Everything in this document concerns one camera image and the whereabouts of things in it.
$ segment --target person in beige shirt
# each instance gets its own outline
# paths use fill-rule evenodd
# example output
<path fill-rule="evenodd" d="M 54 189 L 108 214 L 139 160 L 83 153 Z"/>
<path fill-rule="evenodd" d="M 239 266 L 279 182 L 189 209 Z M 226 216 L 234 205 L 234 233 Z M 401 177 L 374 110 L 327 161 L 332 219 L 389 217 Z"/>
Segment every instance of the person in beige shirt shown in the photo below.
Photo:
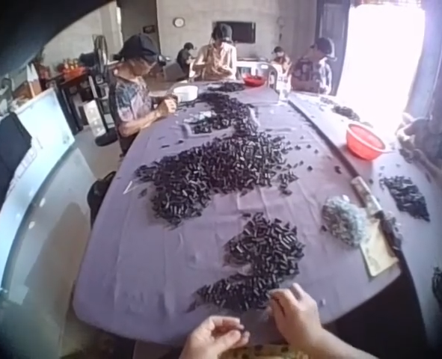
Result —
<path fill-rule="evenodd" d="M 233 30 L 225 24 L 217 24 L 212 31 L 211 42 L 199 49 L 192 65 L 194 78 L 201 81 L 235 80 L 237 50 L 232 42 Z"/>

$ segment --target yellow paper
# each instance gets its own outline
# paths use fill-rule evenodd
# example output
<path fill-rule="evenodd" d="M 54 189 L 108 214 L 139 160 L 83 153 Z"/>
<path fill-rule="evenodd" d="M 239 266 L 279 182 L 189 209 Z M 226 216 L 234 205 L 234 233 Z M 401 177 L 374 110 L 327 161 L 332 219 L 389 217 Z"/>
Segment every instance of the yellow paper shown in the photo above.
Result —
<path fill-rule="evenodd" d="M 387 240 L 380 229 L 380 222 L 373 221 L 370 225 L 370 239 L 360 245 L 363 258 L 371 277 L 376 277 L 384 270 L 398 262 L 392 253 Z"/>

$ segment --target person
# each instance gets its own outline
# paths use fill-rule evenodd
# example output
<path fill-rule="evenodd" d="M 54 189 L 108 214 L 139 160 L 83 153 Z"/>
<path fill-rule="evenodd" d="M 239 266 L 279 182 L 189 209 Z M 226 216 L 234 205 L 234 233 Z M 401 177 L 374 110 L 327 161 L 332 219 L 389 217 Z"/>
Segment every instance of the person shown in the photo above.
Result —
<path fill-rule="evenodd" d="M 269 309 L 287 346 L 246 348 L 250 335 L 238 318 L 210 316 L 191 333 L 179 359 L 373 358 L 326 331 L 316 301 L 296 283 L 273 291 Z"/>
<path fill-rule="evenodd" d="M 271 62 L 273 64 L 281 65 L 282 72 L 288 73 L 290 70 L 290 67 L 292 66 L 292 62 L 290 61 L 290 58 L 289 58 L 289 56 L 287 56 L 286 52 L 282 49 L 282 47 L 276 46 L 272 53 L 275 54 L 275 57 L 272 59 Z"/>
<path fill-rule="evenodd" d="M 407 154 L 422 164 L 434 177 L 442 174 L 442 103 L 434 104 L 429 118 L 414 119 L 403 114 L 404 125 L 397 138 Z"/>
<path fill-rule="evenodd" d="M 136 135 L 160 118 L 173 114 L 177 102 L 172 97 L 154 100 L 143 77 L 162 56 L 146 35 L 132 35 L 118 54 L 120 59 L 109 87 L 109 108 L 121 150 L 126 154 Z"/>
<path fill-rule="evenodd" d="M 335 48 L 331 39 L 317 39 L 307 54 L 291 67 L 292 89 L 328 95 L 332 90 L 332 69 L 327 60 L 335 59 L 334 54 Z"/>
<path fill-rule="evenodd" d="M 192 50 L 194 50 L 194 45 L 192 43 L 185 43 L 184 47 L 177 53 L 176 62 L 179 64 L 186 78 L 189 76 L 189 66 L 194 60 L 191 55 Z"/>
<path fill-rule="evenodd" d="M 202 81 L 236 79 L 237 50 L 232 45 L 233 30 L 218 23 L 212 31 L 211 41 L 202 46 L 192 70 Z"/>

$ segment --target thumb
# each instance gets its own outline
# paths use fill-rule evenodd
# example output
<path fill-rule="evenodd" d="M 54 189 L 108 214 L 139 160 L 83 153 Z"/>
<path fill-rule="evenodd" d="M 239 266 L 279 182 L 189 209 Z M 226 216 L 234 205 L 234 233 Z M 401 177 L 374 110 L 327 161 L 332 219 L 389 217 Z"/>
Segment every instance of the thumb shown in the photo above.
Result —
<path fill-rule="evenodd" d="M 217 338 L 214 342 L 214 350 L 218 354 L 224 353 L 226 350 L 231 349 L 241 339 L 240 331 L 229 331 L 221 337 Z"/>

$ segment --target black bag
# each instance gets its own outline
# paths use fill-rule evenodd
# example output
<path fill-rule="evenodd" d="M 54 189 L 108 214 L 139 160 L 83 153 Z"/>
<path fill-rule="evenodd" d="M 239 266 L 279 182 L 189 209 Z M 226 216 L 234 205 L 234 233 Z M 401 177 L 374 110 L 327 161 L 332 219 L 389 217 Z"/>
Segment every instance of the black bag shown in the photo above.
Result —
<path fill-rule="evenodd" d="M 94 224 L 94 220 L 98 216 L 99 208 L 101 208 L 102 200 L 104 200 L 104 196 L 106 196 L 106 192 L 108 191 L 109 186 L 111 185 L 114 176 L 116 175 L 116 171 L 112 171 L 107 174 L 104 178 L 98 179 L 91 188 L 89 188 L 88 192 L 88 206 L 90 208 L 91 213 L 91 227 Z"/>

